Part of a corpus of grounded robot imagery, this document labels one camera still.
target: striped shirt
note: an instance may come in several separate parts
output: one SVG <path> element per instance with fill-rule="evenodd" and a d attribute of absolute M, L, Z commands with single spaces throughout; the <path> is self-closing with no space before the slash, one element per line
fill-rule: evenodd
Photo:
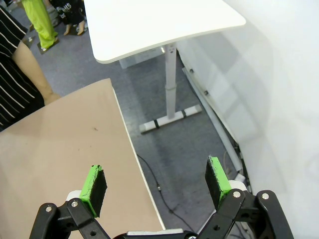
<path fill-rule="evenodd" d="M 0 129 L 30 114 L 27 111 L 37 99 L 43 101 L 38 89 L 11 58 L 26 32 L 0 6 Z"/>

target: neon yellow pants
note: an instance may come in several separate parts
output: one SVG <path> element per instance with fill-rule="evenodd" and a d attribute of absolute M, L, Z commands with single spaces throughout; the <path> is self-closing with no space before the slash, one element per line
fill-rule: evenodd
<path fill-rule="evenodd" d="M 24 10 L 29 20 L 38 32 L 40 44 L 43 48 L 49 48 L 58 35 L 54 31 L 48 12 L 42 0 L 22 0 Z"/>

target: wall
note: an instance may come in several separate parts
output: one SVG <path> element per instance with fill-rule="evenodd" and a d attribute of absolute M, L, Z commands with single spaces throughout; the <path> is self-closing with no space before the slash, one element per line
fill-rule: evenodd
<path fill-rule="evenodd" d="M 247 24 L 179 42 L 239 143 L 254 192 L 273 190 L 295 238 L 319 237 L 319 1 L 226 0 Z"/>

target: screw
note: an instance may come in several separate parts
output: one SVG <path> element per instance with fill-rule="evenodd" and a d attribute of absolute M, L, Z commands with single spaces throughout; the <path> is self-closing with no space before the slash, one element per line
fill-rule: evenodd
<path fill-rule="evenodd" d="M 265 200 L 267 200 L 269 198 L 269 195 L 267 193 L 263 193 L 263 195 L 261 195 L 261 197 Z"/>
<path fill-rule="evenodd" d="M 78 205 L 78 202 L 76 202 L 76 201 L 74 201 L 74 202 L 71 203 L 71 206 L 72 206 L 72 207 L 76 207 L 77 205 Z"/>
<path fill-rule="evenodd" d="M 235 198 L 239 198 L 240 197 L 240 192 L 238 192 L 238 191 L 233 192 L 233 196 Z"/>

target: floor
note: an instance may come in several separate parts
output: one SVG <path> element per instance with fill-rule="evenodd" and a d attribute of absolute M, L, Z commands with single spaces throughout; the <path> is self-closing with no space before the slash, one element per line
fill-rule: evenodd
<path fill-rule="evenodd" d="M 11 14 L 23 25 L 29 26 L 22 9 L 16 8 Z M 63 24 L 58 25 L 56 31 L 60 42 L 44 55 L 36 46 L 39 42 L 37 33 L 32 31 L 28 34 L 35 37 L 30 49 L 54 91 L 64 96 L 101 79 L 111 78 L 136 152 L 153 169 L 167 204 L 195 232 L 199 230 L 214 210 L 204 179 L 207 157 L 213 155 L 222 159 L 225 151 L 206 112 L 141 135 L 139 124 L 165 115 L 164 56 L 123 70 L 119 62 L 107 65 L 96 62 L 89 32 L 82 36 L 63 36 Z M 199 104 L 182 72 L 180 60 L 177 61 L 176 80 L 177 110 Z M 233 178 L 233 165 L 228 157 L 225 160 L 227 167 L 232 169 L 230 178 Z M 152 174 L 143 162 L 141 165 L 166 228 L 188 230 L 165 207 Z"/>

